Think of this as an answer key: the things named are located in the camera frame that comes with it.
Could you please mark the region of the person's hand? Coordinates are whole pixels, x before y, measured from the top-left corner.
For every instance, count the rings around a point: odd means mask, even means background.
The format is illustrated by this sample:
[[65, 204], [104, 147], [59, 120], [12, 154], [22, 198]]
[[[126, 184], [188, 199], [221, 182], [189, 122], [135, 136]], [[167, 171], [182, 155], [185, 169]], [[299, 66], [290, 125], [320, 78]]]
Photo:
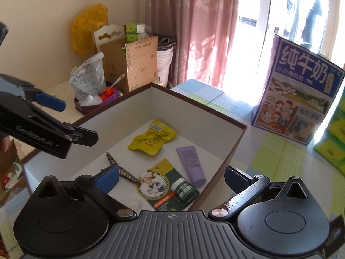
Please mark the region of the person's hand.
[[11, 144], [11, 139], [9, 136], [6, 136], [5, 138], [0, 140], [0, 153], [3, 154], [8, 151]]

